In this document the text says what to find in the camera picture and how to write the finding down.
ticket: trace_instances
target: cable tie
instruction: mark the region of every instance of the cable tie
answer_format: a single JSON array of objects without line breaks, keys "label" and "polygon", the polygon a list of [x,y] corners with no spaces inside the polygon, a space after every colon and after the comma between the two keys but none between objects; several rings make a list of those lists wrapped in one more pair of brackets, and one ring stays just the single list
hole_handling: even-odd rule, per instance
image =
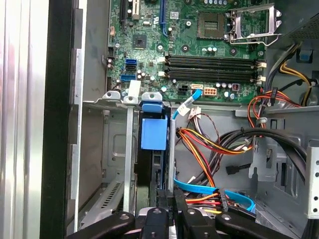
[{"label": "cable tie", "polygon": [[278,88],[274,87],[273,91],[271,92],[271,96],[270,96],[270,104],[271,104],[271,106],[274,106],[274,104],[275,104],[277,92],[278,92]]}]

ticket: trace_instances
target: white connector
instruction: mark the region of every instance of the white connector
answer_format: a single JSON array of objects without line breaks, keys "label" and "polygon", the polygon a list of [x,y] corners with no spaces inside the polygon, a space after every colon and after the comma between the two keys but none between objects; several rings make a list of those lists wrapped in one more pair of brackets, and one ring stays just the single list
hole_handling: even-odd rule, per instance
[{"label": "white connector", "polygon": [[140,19],[140,0],[133,0],[132,19],[133,20],[139,20]]}]

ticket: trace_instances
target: black ram slot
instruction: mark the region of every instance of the black ram slot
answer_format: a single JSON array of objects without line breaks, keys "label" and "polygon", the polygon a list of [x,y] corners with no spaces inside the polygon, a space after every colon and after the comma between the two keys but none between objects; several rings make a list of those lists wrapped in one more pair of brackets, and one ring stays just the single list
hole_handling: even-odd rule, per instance
[{"label": "black ram slot", "polygon": [[243,64],[254,66],[256,62],[254,60],[248,59],[238,59],[238,58],[219,58],[219,57],[203,57],[203,56],[168,56],[168,61],[176,61],[180,60],[189,61],[189,62],[207,62],[211,64],[223,64],[223,63],[232,63],[232,64]]},{"label": "black ram slot", "polygon": [[127,14],[127,0],[120,0],[120,23],[122,27],[125,25],[126,14]]},{"label": "black ram slot", "polygon": [[223,82],[251,82],[254,73],[250,72],[229,72],[216,70],[198,70],[198,69],[173,69],[169,72],[170,79],[182,81],[223,81]]},{"label": "black ram slot", "polygon": [[246,70],[246,71],[254,71],[251,68],[251,65],[242,65],[236,63],[222,63],[215,64],[209,62],[187,62],[180,60],[178,62],[168,62],[169,66],[172,67],[180,67],[180,68],[198,68],[198,69],[229,69],[229,70]]}]

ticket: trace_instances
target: white label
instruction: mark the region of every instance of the white label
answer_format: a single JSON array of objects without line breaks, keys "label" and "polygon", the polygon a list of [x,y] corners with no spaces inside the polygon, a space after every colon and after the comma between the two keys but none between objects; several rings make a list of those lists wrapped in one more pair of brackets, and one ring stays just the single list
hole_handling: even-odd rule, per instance
[{"label": "white label", "polygon": [[190,108],[187,108],[185,103],[183,103],[177,108],[177,111],[181,116],[185,116],[190,111]]},{"label": "white label", "polygon": [[136,80],[130,81],[128,96],[139,97],[141,82]]},{"label": "white label", "polygon": [[159,23],[159,20],[160,18],[158,17],[158,16],[156,16],[156,17],[154,17],[154,19],[153,19],[153,24],[155,25],[155,24],[158,24]]}]

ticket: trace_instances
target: orange wire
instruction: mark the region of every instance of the orange wire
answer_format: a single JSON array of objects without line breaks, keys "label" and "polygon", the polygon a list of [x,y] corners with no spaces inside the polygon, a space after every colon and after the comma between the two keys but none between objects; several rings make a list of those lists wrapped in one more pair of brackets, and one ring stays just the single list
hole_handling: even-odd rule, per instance
[{"label": "orange wire", "polygon": [[203,197],[203,198],[186,199],[186,202],[187,202],[187,203],[190,203],[190,202],[200,202],[200,201],[205,201],[205,200],[207,200],[207,199],[213,198],[213,197],[218,196],[218,195],[219,195],[218,193],[213,193],[212,195],[208,195],[208,196]]}]

